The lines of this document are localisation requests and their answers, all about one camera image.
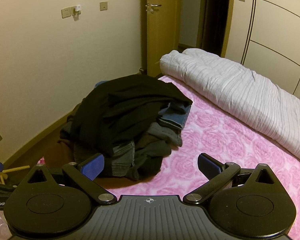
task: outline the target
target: white comforter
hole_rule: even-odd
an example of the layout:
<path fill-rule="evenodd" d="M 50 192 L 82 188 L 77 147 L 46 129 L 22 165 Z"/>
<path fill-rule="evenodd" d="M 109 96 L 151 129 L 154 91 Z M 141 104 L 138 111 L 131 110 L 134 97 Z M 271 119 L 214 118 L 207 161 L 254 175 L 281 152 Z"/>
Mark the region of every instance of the white comforter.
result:
<path fill-rule="evenodd" d="M 239 63 L 201 49 L 173 50 L 162 74 L 182 80 L 221 109 L 300 159 L 300 100 Z"/>

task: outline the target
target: door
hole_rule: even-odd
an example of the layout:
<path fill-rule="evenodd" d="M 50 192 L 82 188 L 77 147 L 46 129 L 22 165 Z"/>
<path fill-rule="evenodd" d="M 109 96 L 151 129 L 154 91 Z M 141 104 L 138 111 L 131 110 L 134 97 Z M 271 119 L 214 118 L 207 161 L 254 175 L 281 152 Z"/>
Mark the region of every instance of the door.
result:
<path fill-rule="evenodd" d="M 160 58 L 178 49 L 181 0 L 147 0 L 147 74 L 161 73 Z"/>
<path fill-rule="evenodd" d="M 221 55 L 229 0 L 206 0 L 201 49 Z"/>

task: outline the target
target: pile of clothes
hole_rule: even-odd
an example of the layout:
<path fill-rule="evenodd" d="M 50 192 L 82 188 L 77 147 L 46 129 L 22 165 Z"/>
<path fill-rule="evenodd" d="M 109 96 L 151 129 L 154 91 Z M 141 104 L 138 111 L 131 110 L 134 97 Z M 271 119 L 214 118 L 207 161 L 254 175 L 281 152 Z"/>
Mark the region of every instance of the pile of clothes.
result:
<path fill-rule="evenodd" d="M 138 180 L 156 175 L 171 148 L 182 146 L 191 104 L 172 83 L 146 75 L 101 81 L 68 116 L 45 162 L 59 168 L 102 153 L 101 176 Z"/>

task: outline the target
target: wall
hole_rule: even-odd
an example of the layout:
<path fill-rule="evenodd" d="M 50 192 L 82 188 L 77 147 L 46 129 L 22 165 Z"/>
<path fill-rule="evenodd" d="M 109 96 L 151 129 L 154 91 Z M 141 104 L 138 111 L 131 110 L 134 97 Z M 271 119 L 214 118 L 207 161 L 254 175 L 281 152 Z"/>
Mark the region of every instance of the wall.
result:
<path fill-rule="evenodd" d="M 226 58 L 300 98 L 300 0 L 234 0 Z"/>
<path fill-rule="evenodd" d="M 196 47 L 201 0 L 182 0 L 179 43 Z"/>
<path fill-rule="evenodd" d="M 62 19 L 76 4 L 79 20 Z M 0 0 L 0 162 L 96 82 L 137 73 L 140 51 L 140 0 Z"/>

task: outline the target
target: black clothing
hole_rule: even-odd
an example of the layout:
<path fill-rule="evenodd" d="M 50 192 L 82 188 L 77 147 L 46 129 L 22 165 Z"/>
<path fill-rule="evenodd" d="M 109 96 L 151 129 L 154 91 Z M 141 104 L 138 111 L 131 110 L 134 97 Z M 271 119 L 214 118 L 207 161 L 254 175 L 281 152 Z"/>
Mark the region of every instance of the black clothing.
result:
<path fill-rule="evenodd" d="M 172 83 L 146 75 L 110 80 L 82 101 L 72 121 L 71 138 L 112 157 L 115 146 L 146 131 L 170 102 L 192 104 Z"/>

